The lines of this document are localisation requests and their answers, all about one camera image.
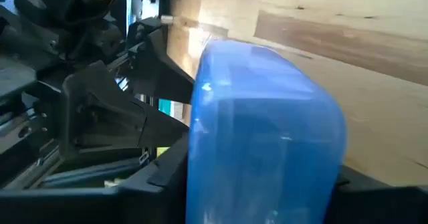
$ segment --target wood plank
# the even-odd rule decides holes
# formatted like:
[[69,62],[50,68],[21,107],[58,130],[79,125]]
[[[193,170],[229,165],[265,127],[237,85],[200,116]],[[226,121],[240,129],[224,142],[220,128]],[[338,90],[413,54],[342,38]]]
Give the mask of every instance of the wood plank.
[[296,49],[278,51],[341,105],[347,166],[394,186],[428,184],[428,87]]
[[255,36],[428,85],[428,41],[259,12]]
[[428,39],[427,0],[263,0],[260,8],[303,21]]
[[230,37],[254,35],[261,0],[173,0],[173,15],[228,30]]

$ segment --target wood grain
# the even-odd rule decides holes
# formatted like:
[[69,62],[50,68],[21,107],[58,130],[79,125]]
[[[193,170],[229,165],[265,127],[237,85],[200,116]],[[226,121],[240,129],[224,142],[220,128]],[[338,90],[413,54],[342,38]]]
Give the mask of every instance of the wood grain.
[[428,183],[428,87],[296,49],[277,51],[340,104],[347,166],[394,186]]
[[428,41],[260,11],[255,36],[428,85]]
[[314,23],[428,39],[427,0],[263,0],[260,9]]

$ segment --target black metal bracket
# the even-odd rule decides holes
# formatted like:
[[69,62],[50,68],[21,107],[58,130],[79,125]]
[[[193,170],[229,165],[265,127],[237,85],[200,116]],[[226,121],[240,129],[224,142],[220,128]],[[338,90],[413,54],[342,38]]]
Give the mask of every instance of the black metal bracket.
[[64,158],[118,148],[166,147],[189,129],[124,93],[101,61],[68,76],[62,88]]
[[135,169],[136,161],[56,175],[54,189],[0,191],[0,223],[185,223],[187,133],[156,161],[116,187],[67,188],[78,179]]
[[133,70],[127,77],[136,93],[190,104],[194,80],[167,55],[160,19],[133,23],[127,46],[134,46],[128,51]]

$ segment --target screw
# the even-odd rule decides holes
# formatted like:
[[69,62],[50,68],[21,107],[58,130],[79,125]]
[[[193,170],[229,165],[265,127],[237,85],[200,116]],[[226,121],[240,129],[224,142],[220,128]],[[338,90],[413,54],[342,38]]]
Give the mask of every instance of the screw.
[[83,110],[83,105],[79,105],[78,107],[77,107],[77,109],[76,109],[76,111],[78,112],[78,113],[81,113],[82,112],[82,110]]
[[44,162],[45,162],[45,160],[43,158],[38,158],[36,165],[41,166],[41,165],[43,165]]
[[97,122],[97,121],[98,121],[98,116],[97,116],[97,114],[95,113],[95,111],[92,111],[92,112],[91,112],[91,116],[92,116],[92,118],[94,119],[94,121],[95,121],[95,122]]
[[49,46],[51,46],[52,50],[56,49],[57,44],[58,43],[55,40],[52,40],[49,42]]
[[28,135],[32,131],[31,127],[24,126],[18,133],[18,137],[24,138],[26,135]]
[[141,37],[142,37],[142,33],[137,33],[135,35],[135,40],[138,41],[138,40],[140,40]]
[[160,22],[165,25],[171,25],[174,23],[174,17],[170,15],[162,15],[160,17]]
[[73,143],[74,143],[74,145],[76,145],[76,146],[81,146],[82,144],[83,144],[83,140],[81,139],[81,138],[75,138],[74,140],[73,140]]

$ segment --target translucent blue jug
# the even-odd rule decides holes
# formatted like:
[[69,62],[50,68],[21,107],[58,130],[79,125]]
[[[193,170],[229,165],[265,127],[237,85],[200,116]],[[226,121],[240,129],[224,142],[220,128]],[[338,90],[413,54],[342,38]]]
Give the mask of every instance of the translucent blue jug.
[[212,41],[192,105],[187,224],[322,223],[346,148],[326,91],[267,48]]

